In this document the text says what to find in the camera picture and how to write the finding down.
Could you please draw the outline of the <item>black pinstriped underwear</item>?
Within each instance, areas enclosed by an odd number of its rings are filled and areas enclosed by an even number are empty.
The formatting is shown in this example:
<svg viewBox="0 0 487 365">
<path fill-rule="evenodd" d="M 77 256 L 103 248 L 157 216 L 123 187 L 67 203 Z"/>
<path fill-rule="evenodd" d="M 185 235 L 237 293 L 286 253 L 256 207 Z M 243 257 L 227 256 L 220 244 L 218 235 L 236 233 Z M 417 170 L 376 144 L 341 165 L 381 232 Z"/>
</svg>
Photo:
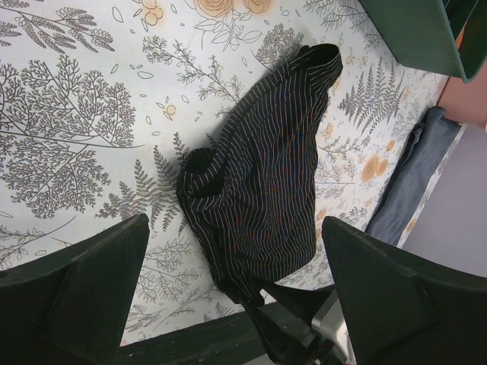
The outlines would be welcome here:
<svg viewBox="0 0 487 365">
<path fill-rule="evenodd" d="M 339 47 L 303 46 L 232 109 L 216 146 L 182 162 L 177 197 L 216 287 L 263 305 L 276 282 L 315 255 L 316 135 L 342 73 Z"/>
</svg>

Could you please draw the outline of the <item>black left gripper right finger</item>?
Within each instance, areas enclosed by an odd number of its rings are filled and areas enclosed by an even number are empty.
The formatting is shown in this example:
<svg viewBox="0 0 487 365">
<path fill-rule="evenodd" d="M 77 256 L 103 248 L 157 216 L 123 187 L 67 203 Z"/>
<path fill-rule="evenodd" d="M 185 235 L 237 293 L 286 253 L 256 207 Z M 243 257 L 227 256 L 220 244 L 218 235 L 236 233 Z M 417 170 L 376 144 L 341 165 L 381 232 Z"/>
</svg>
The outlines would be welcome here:
<svg viewBox="0 0 487 365">
<path fill-rule="evenodd" d="M 484 364 L 486 279 L 325 217 L 323 243 L 359 364 Z"/>
</svg>

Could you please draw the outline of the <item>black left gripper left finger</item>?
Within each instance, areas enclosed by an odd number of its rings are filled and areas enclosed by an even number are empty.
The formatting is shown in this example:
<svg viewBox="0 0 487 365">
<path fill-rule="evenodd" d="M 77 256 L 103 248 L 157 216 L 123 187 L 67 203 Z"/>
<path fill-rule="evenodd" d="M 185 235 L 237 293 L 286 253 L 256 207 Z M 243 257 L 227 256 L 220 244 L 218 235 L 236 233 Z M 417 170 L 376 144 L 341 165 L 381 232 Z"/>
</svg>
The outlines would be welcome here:
<svg viewBox="0 0 487 365">
<path fill-rule="evenodd" d="M 112 364 L 149 238 L 138 214 L 1 272 L 3 364 Z"/>
</svg>

